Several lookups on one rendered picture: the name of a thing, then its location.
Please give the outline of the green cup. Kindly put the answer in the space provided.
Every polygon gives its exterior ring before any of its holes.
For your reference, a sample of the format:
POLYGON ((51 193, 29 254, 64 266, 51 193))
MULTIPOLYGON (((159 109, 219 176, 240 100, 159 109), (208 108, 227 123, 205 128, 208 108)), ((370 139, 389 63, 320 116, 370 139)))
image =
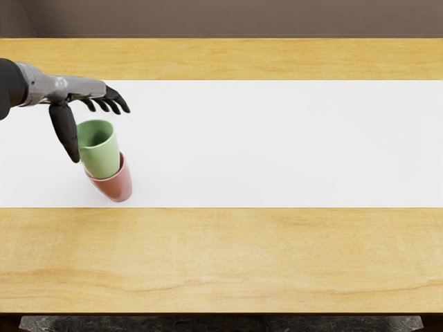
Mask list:
POLYGON ((120 149, 114 127, 105 120, 77 125, 80 159, 87 173, 98 179, 112 177, 120 169, 120 149))

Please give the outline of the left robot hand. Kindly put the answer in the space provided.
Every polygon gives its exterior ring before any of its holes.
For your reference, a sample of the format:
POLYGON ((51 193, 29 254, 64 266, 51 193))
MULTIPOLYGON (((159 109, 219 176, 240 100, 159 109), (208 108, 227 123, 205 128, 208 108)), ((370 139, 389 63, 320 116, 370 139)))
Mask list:
POLYGON ((130 109, 124 98, 101 80, 69 75, 49 75, 37 67, 23 62, 17 63, 28 91, 21 107, 47 104, 56 136, 74 162, 80 162, 78 131, 69 104, 81 101, 91 112, 99 106, 105 112, 120 115, 130 109))

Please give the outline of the pink cup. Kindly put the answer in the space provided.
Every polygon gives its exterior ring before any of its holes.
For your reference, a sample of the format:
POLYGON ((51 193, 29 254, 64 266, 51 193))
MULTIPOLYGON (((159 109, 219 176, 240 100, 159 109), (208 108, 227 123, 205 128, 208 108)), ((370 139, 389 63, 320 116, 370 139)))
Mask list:
POLYGON ((109 178, 94 178, 84 171, 92 185, 109 200, 117 203, 132 195, 132 177, 125 155, 120 152, 120 169, 109 178))

